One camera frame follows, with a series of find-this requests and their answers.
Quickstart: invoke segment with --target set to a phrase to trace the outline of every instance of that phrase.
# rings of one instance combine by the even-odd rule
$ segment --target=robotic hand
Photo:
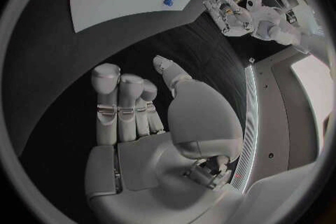
[[[212,87],[194,80],[178,64],[161,56],[153,60],[174,97],[168,125],[178,151],[197,160],[186,173],[194,181],[220,188],[230,178],[226,164],[242,150],[242,129],[233,108]]]
[[[233,0],[206,0],[204,5],[217,26],[226,36],[251,36],[262,40],[274,40],[282,45],[294,45],[308,53],[301,44],[301,31],[293,27],[274,8],[263,6],[262,0],[247,0],[246,9]],[[221,9],[228,7],[232,14]]]
[[[120,75],[120,68],[109,63],[94,68],[91,81],[98,93],[98,145],[114,145],[164,132],[153,104],[157,88],[152,82],[134,74]]]

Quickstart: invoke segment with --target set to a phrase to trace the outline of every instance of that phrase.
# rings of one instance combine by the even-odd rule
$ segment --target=black floor
[[[162,77],[152,67],[155,55],[181,65],[195,79],[219,91],[245,126],[246,87],[243,61],[220,34],[207,14],[196,22],[143,40],[105,62],[135,73],[158,86],[157,111],[167,127],[172,98]],[[84,172],[95,145],[96,94],[90,73],[79,78],[47,110],[34,129],[21,161],[41,192],[61,211],[79,223],[95,219],[84,196]]]

